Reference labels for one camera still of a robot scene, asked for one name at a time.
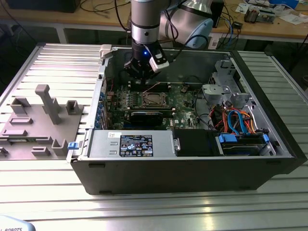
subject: white label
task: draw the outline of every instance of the white label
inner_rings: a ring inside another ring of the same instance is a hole
[[[120,138],[121,135],[121,132],[108,132],[108,138]]]

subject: paper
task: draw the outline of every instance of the paper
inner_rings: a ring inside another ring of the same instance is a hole
[[[288,14],[288,15],[282,16],[280,18],[282,20],[285,20],[286,22],[292,23],[294,25],[298,25],[298,24],[301,24],[301,23],[308,22],[308,19],[298,17],[294,14]]]
[[[235,11],[239,13],[246,13],[249,6],[250,4],[240,3]]]

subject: cable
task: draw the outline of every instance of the cable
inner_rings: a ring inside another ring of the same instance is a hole
[[[306,35],[306,38],[304,39],[304,41],[302,42],[302,44],[300,45],[300,47],[298,48],[298,51],[300,51],[300,49],[302,49],[302,47],[303,47],[303,45],[305,44],[307,38],[308,38],[308,34]]]
[[[229,114],[228,114],[228,125],[229,125],[230,129],[231,129],[232,131],[234,131],[234,132],[236,133],[236,135],[239,135],[239,134],[240,134],[237,130],[235,130],[235,128],[234,128],[234,127],[232,126],[232,124],[231,124],[231,114],[233,114],[233,113],[237,113],[237,114],[238,114],[242,132],[243,132],[243,133],[247,133],[247,129],[246,129],[246,127],[245,127],[245,125],[244,125],[244,122],[243,122],[243,117],[241,116],[241,113],[240,113],[239,111],[236,111],[236,110],[232,110],[232,111],[230,111]]]
[[[307,51],[308,51],[308,45],[306,45],[303,49],[302,47],[304,46],[306,40],[308,38],[308,34],[306,35],[304,41],[302,42],[302,44],[300,45],[300,47],[297,50],[297,54],[295,56],[295,58],[293,59],[293,61],[291,62],[290,66],[289,66],[289,72],[291,73],[293,71],[293,69],[296,67],[296,65],[298,64],[298,62],[300,61],[302,55],[304,55]]]
[[[117,19],[118,19],[118,21],[119,21],[121,27],[123,28],[123,30],[129,31],[129,29],[126,28],[126,27],[122,24],[122,22],[121,22],[120,15],[119,15],[119,11],[117,10],[116,0],[115,0],[115,12],[116,12]]]
[[[87,11],[87,12],[105,12],[105,11],[108,11],[108,10],[112,10],[114,9],[115,7],[111,7],[111,8],[108,8],[108,9],[104,9],[104,10],[99,10],[99,11],[92,11],[92,10],[88,10],[88,9],[85,9],[82,7],[82,4],[84,4],[85,2],[87,2],[88,0],[83,0],[83,2],[80,3],[80,8],[83,9],[84,11]],[[117,7],[120,7],[120,6],[125,6],[125,5],[128,5],[130,4],[130,2],[127,2],[127,3],[124,3],[122,5],[118,5]]]
[[[186,47],[186,45],[194,38],[196,37],[202,37],[206,40],[206,44],[208,44],[208,39],[207,37],[205,37],[204,35],[194,35],[194,36],[191,36],[185,43],[184,45],[182,46],[182,48],[178,51],[178,53],[174,56],[173,58],[173,61],[178,57],[178,55],[183,51],[183,49]]]
[[[196,115],[197,115],[197,118],[199,118],[199,120],[200,120],[202,123],[204,123],[205,125],[207,125],[207,127],[208,127],[209,129],[215,130],[215,129],[212,128],[211,125],[209,125],[207,122],[205,122],[203,119],[200,118],[200,116],[205,115],[206,113],[203,113],[203,114],[201,114],[201,115],[198,115],[196,105],[197,105],[198,95],[200,94],[200,91],[201,91],[201,90],[202,90],[202,88],[199,89],[199,91],[198,91],[198,93],[197,93],[197,95],[196,95],[196,99],[195,99],[195,101],[194,101],[194,111],[195,111],[195,113],[196,113]]]
[[[229,23],[229,26],[230,26],[230,29],[231,29],[230,39],[229,39],[227,47],[226,47],[226,49],[227,49],[229,47],[229,45],[230,45],[231,40],[232,40],[233,28],[232,28],[232,25],[231,25],[230,21],[228,19],[226,19],[226,18],[225,18],[225,20]]]
[[[170,18],[169,12],[168,12],[168,11],[164,11],[164,13],[165,13],[166,19],[168,20],[169,24],[171,25],[172,38],[173,38],[173,41],[175,42],[175,40],[179,37],[179,31],[178,31],[178,29],[174,26],[174,24],[171,22],[171,18]],[[174,29],[175,32],[177,33],[177,35],[176,35],[175,37],[174,37],[173,29]]]
[[[154,84],[153,86],[151,86],[148,90],[152,89],[153,87],[155,87],[155,86],[158,85],[158,84],[160,84],[160,82],[155,83],[155,84]]]
[[[196,78],[200,83],[202,83],[203,84],[203,82],[201,81],[201,79],[198,77],[198,76],[195,76],[195,75],[190,75],[190,76],[187,76],[184,80],[183,80],[183,83],[185,83],[186,82],[186,80],[187,79],[189,79],[190,77],[194,77],[194,78]]]
[[[11,19],[13,19],[13,21],[15,21],[24,31],[25,33],[34,41],[35,44],[37,44],[38,42],[23,28],[22,25],[20,25],[20,23],[7,11],[7,9],[4,7],[4,4],[2,2],[2,0],[0,0],[0,3],[3,7],[3,9],[5,10],[5,12],[11,17]]]

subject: table leg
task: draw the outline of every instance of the table leg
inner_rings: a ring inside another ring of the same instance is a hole
[[[210,34],[211,40],[209,41],[208,49],[216,50],[219,39],[221,38],[221,33]]]
[[[60,43],[68,43],[66,34],[64,32],[64,27],[58,26],[58,27],[56,27],[56,30],[57,30],[57,34],[58,34]]]

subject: power supply label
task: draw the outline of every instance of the power supply label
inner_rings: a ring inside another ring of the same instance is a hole
[[[153,156],[153,140],[151,135],[121,136],[121,157]]]

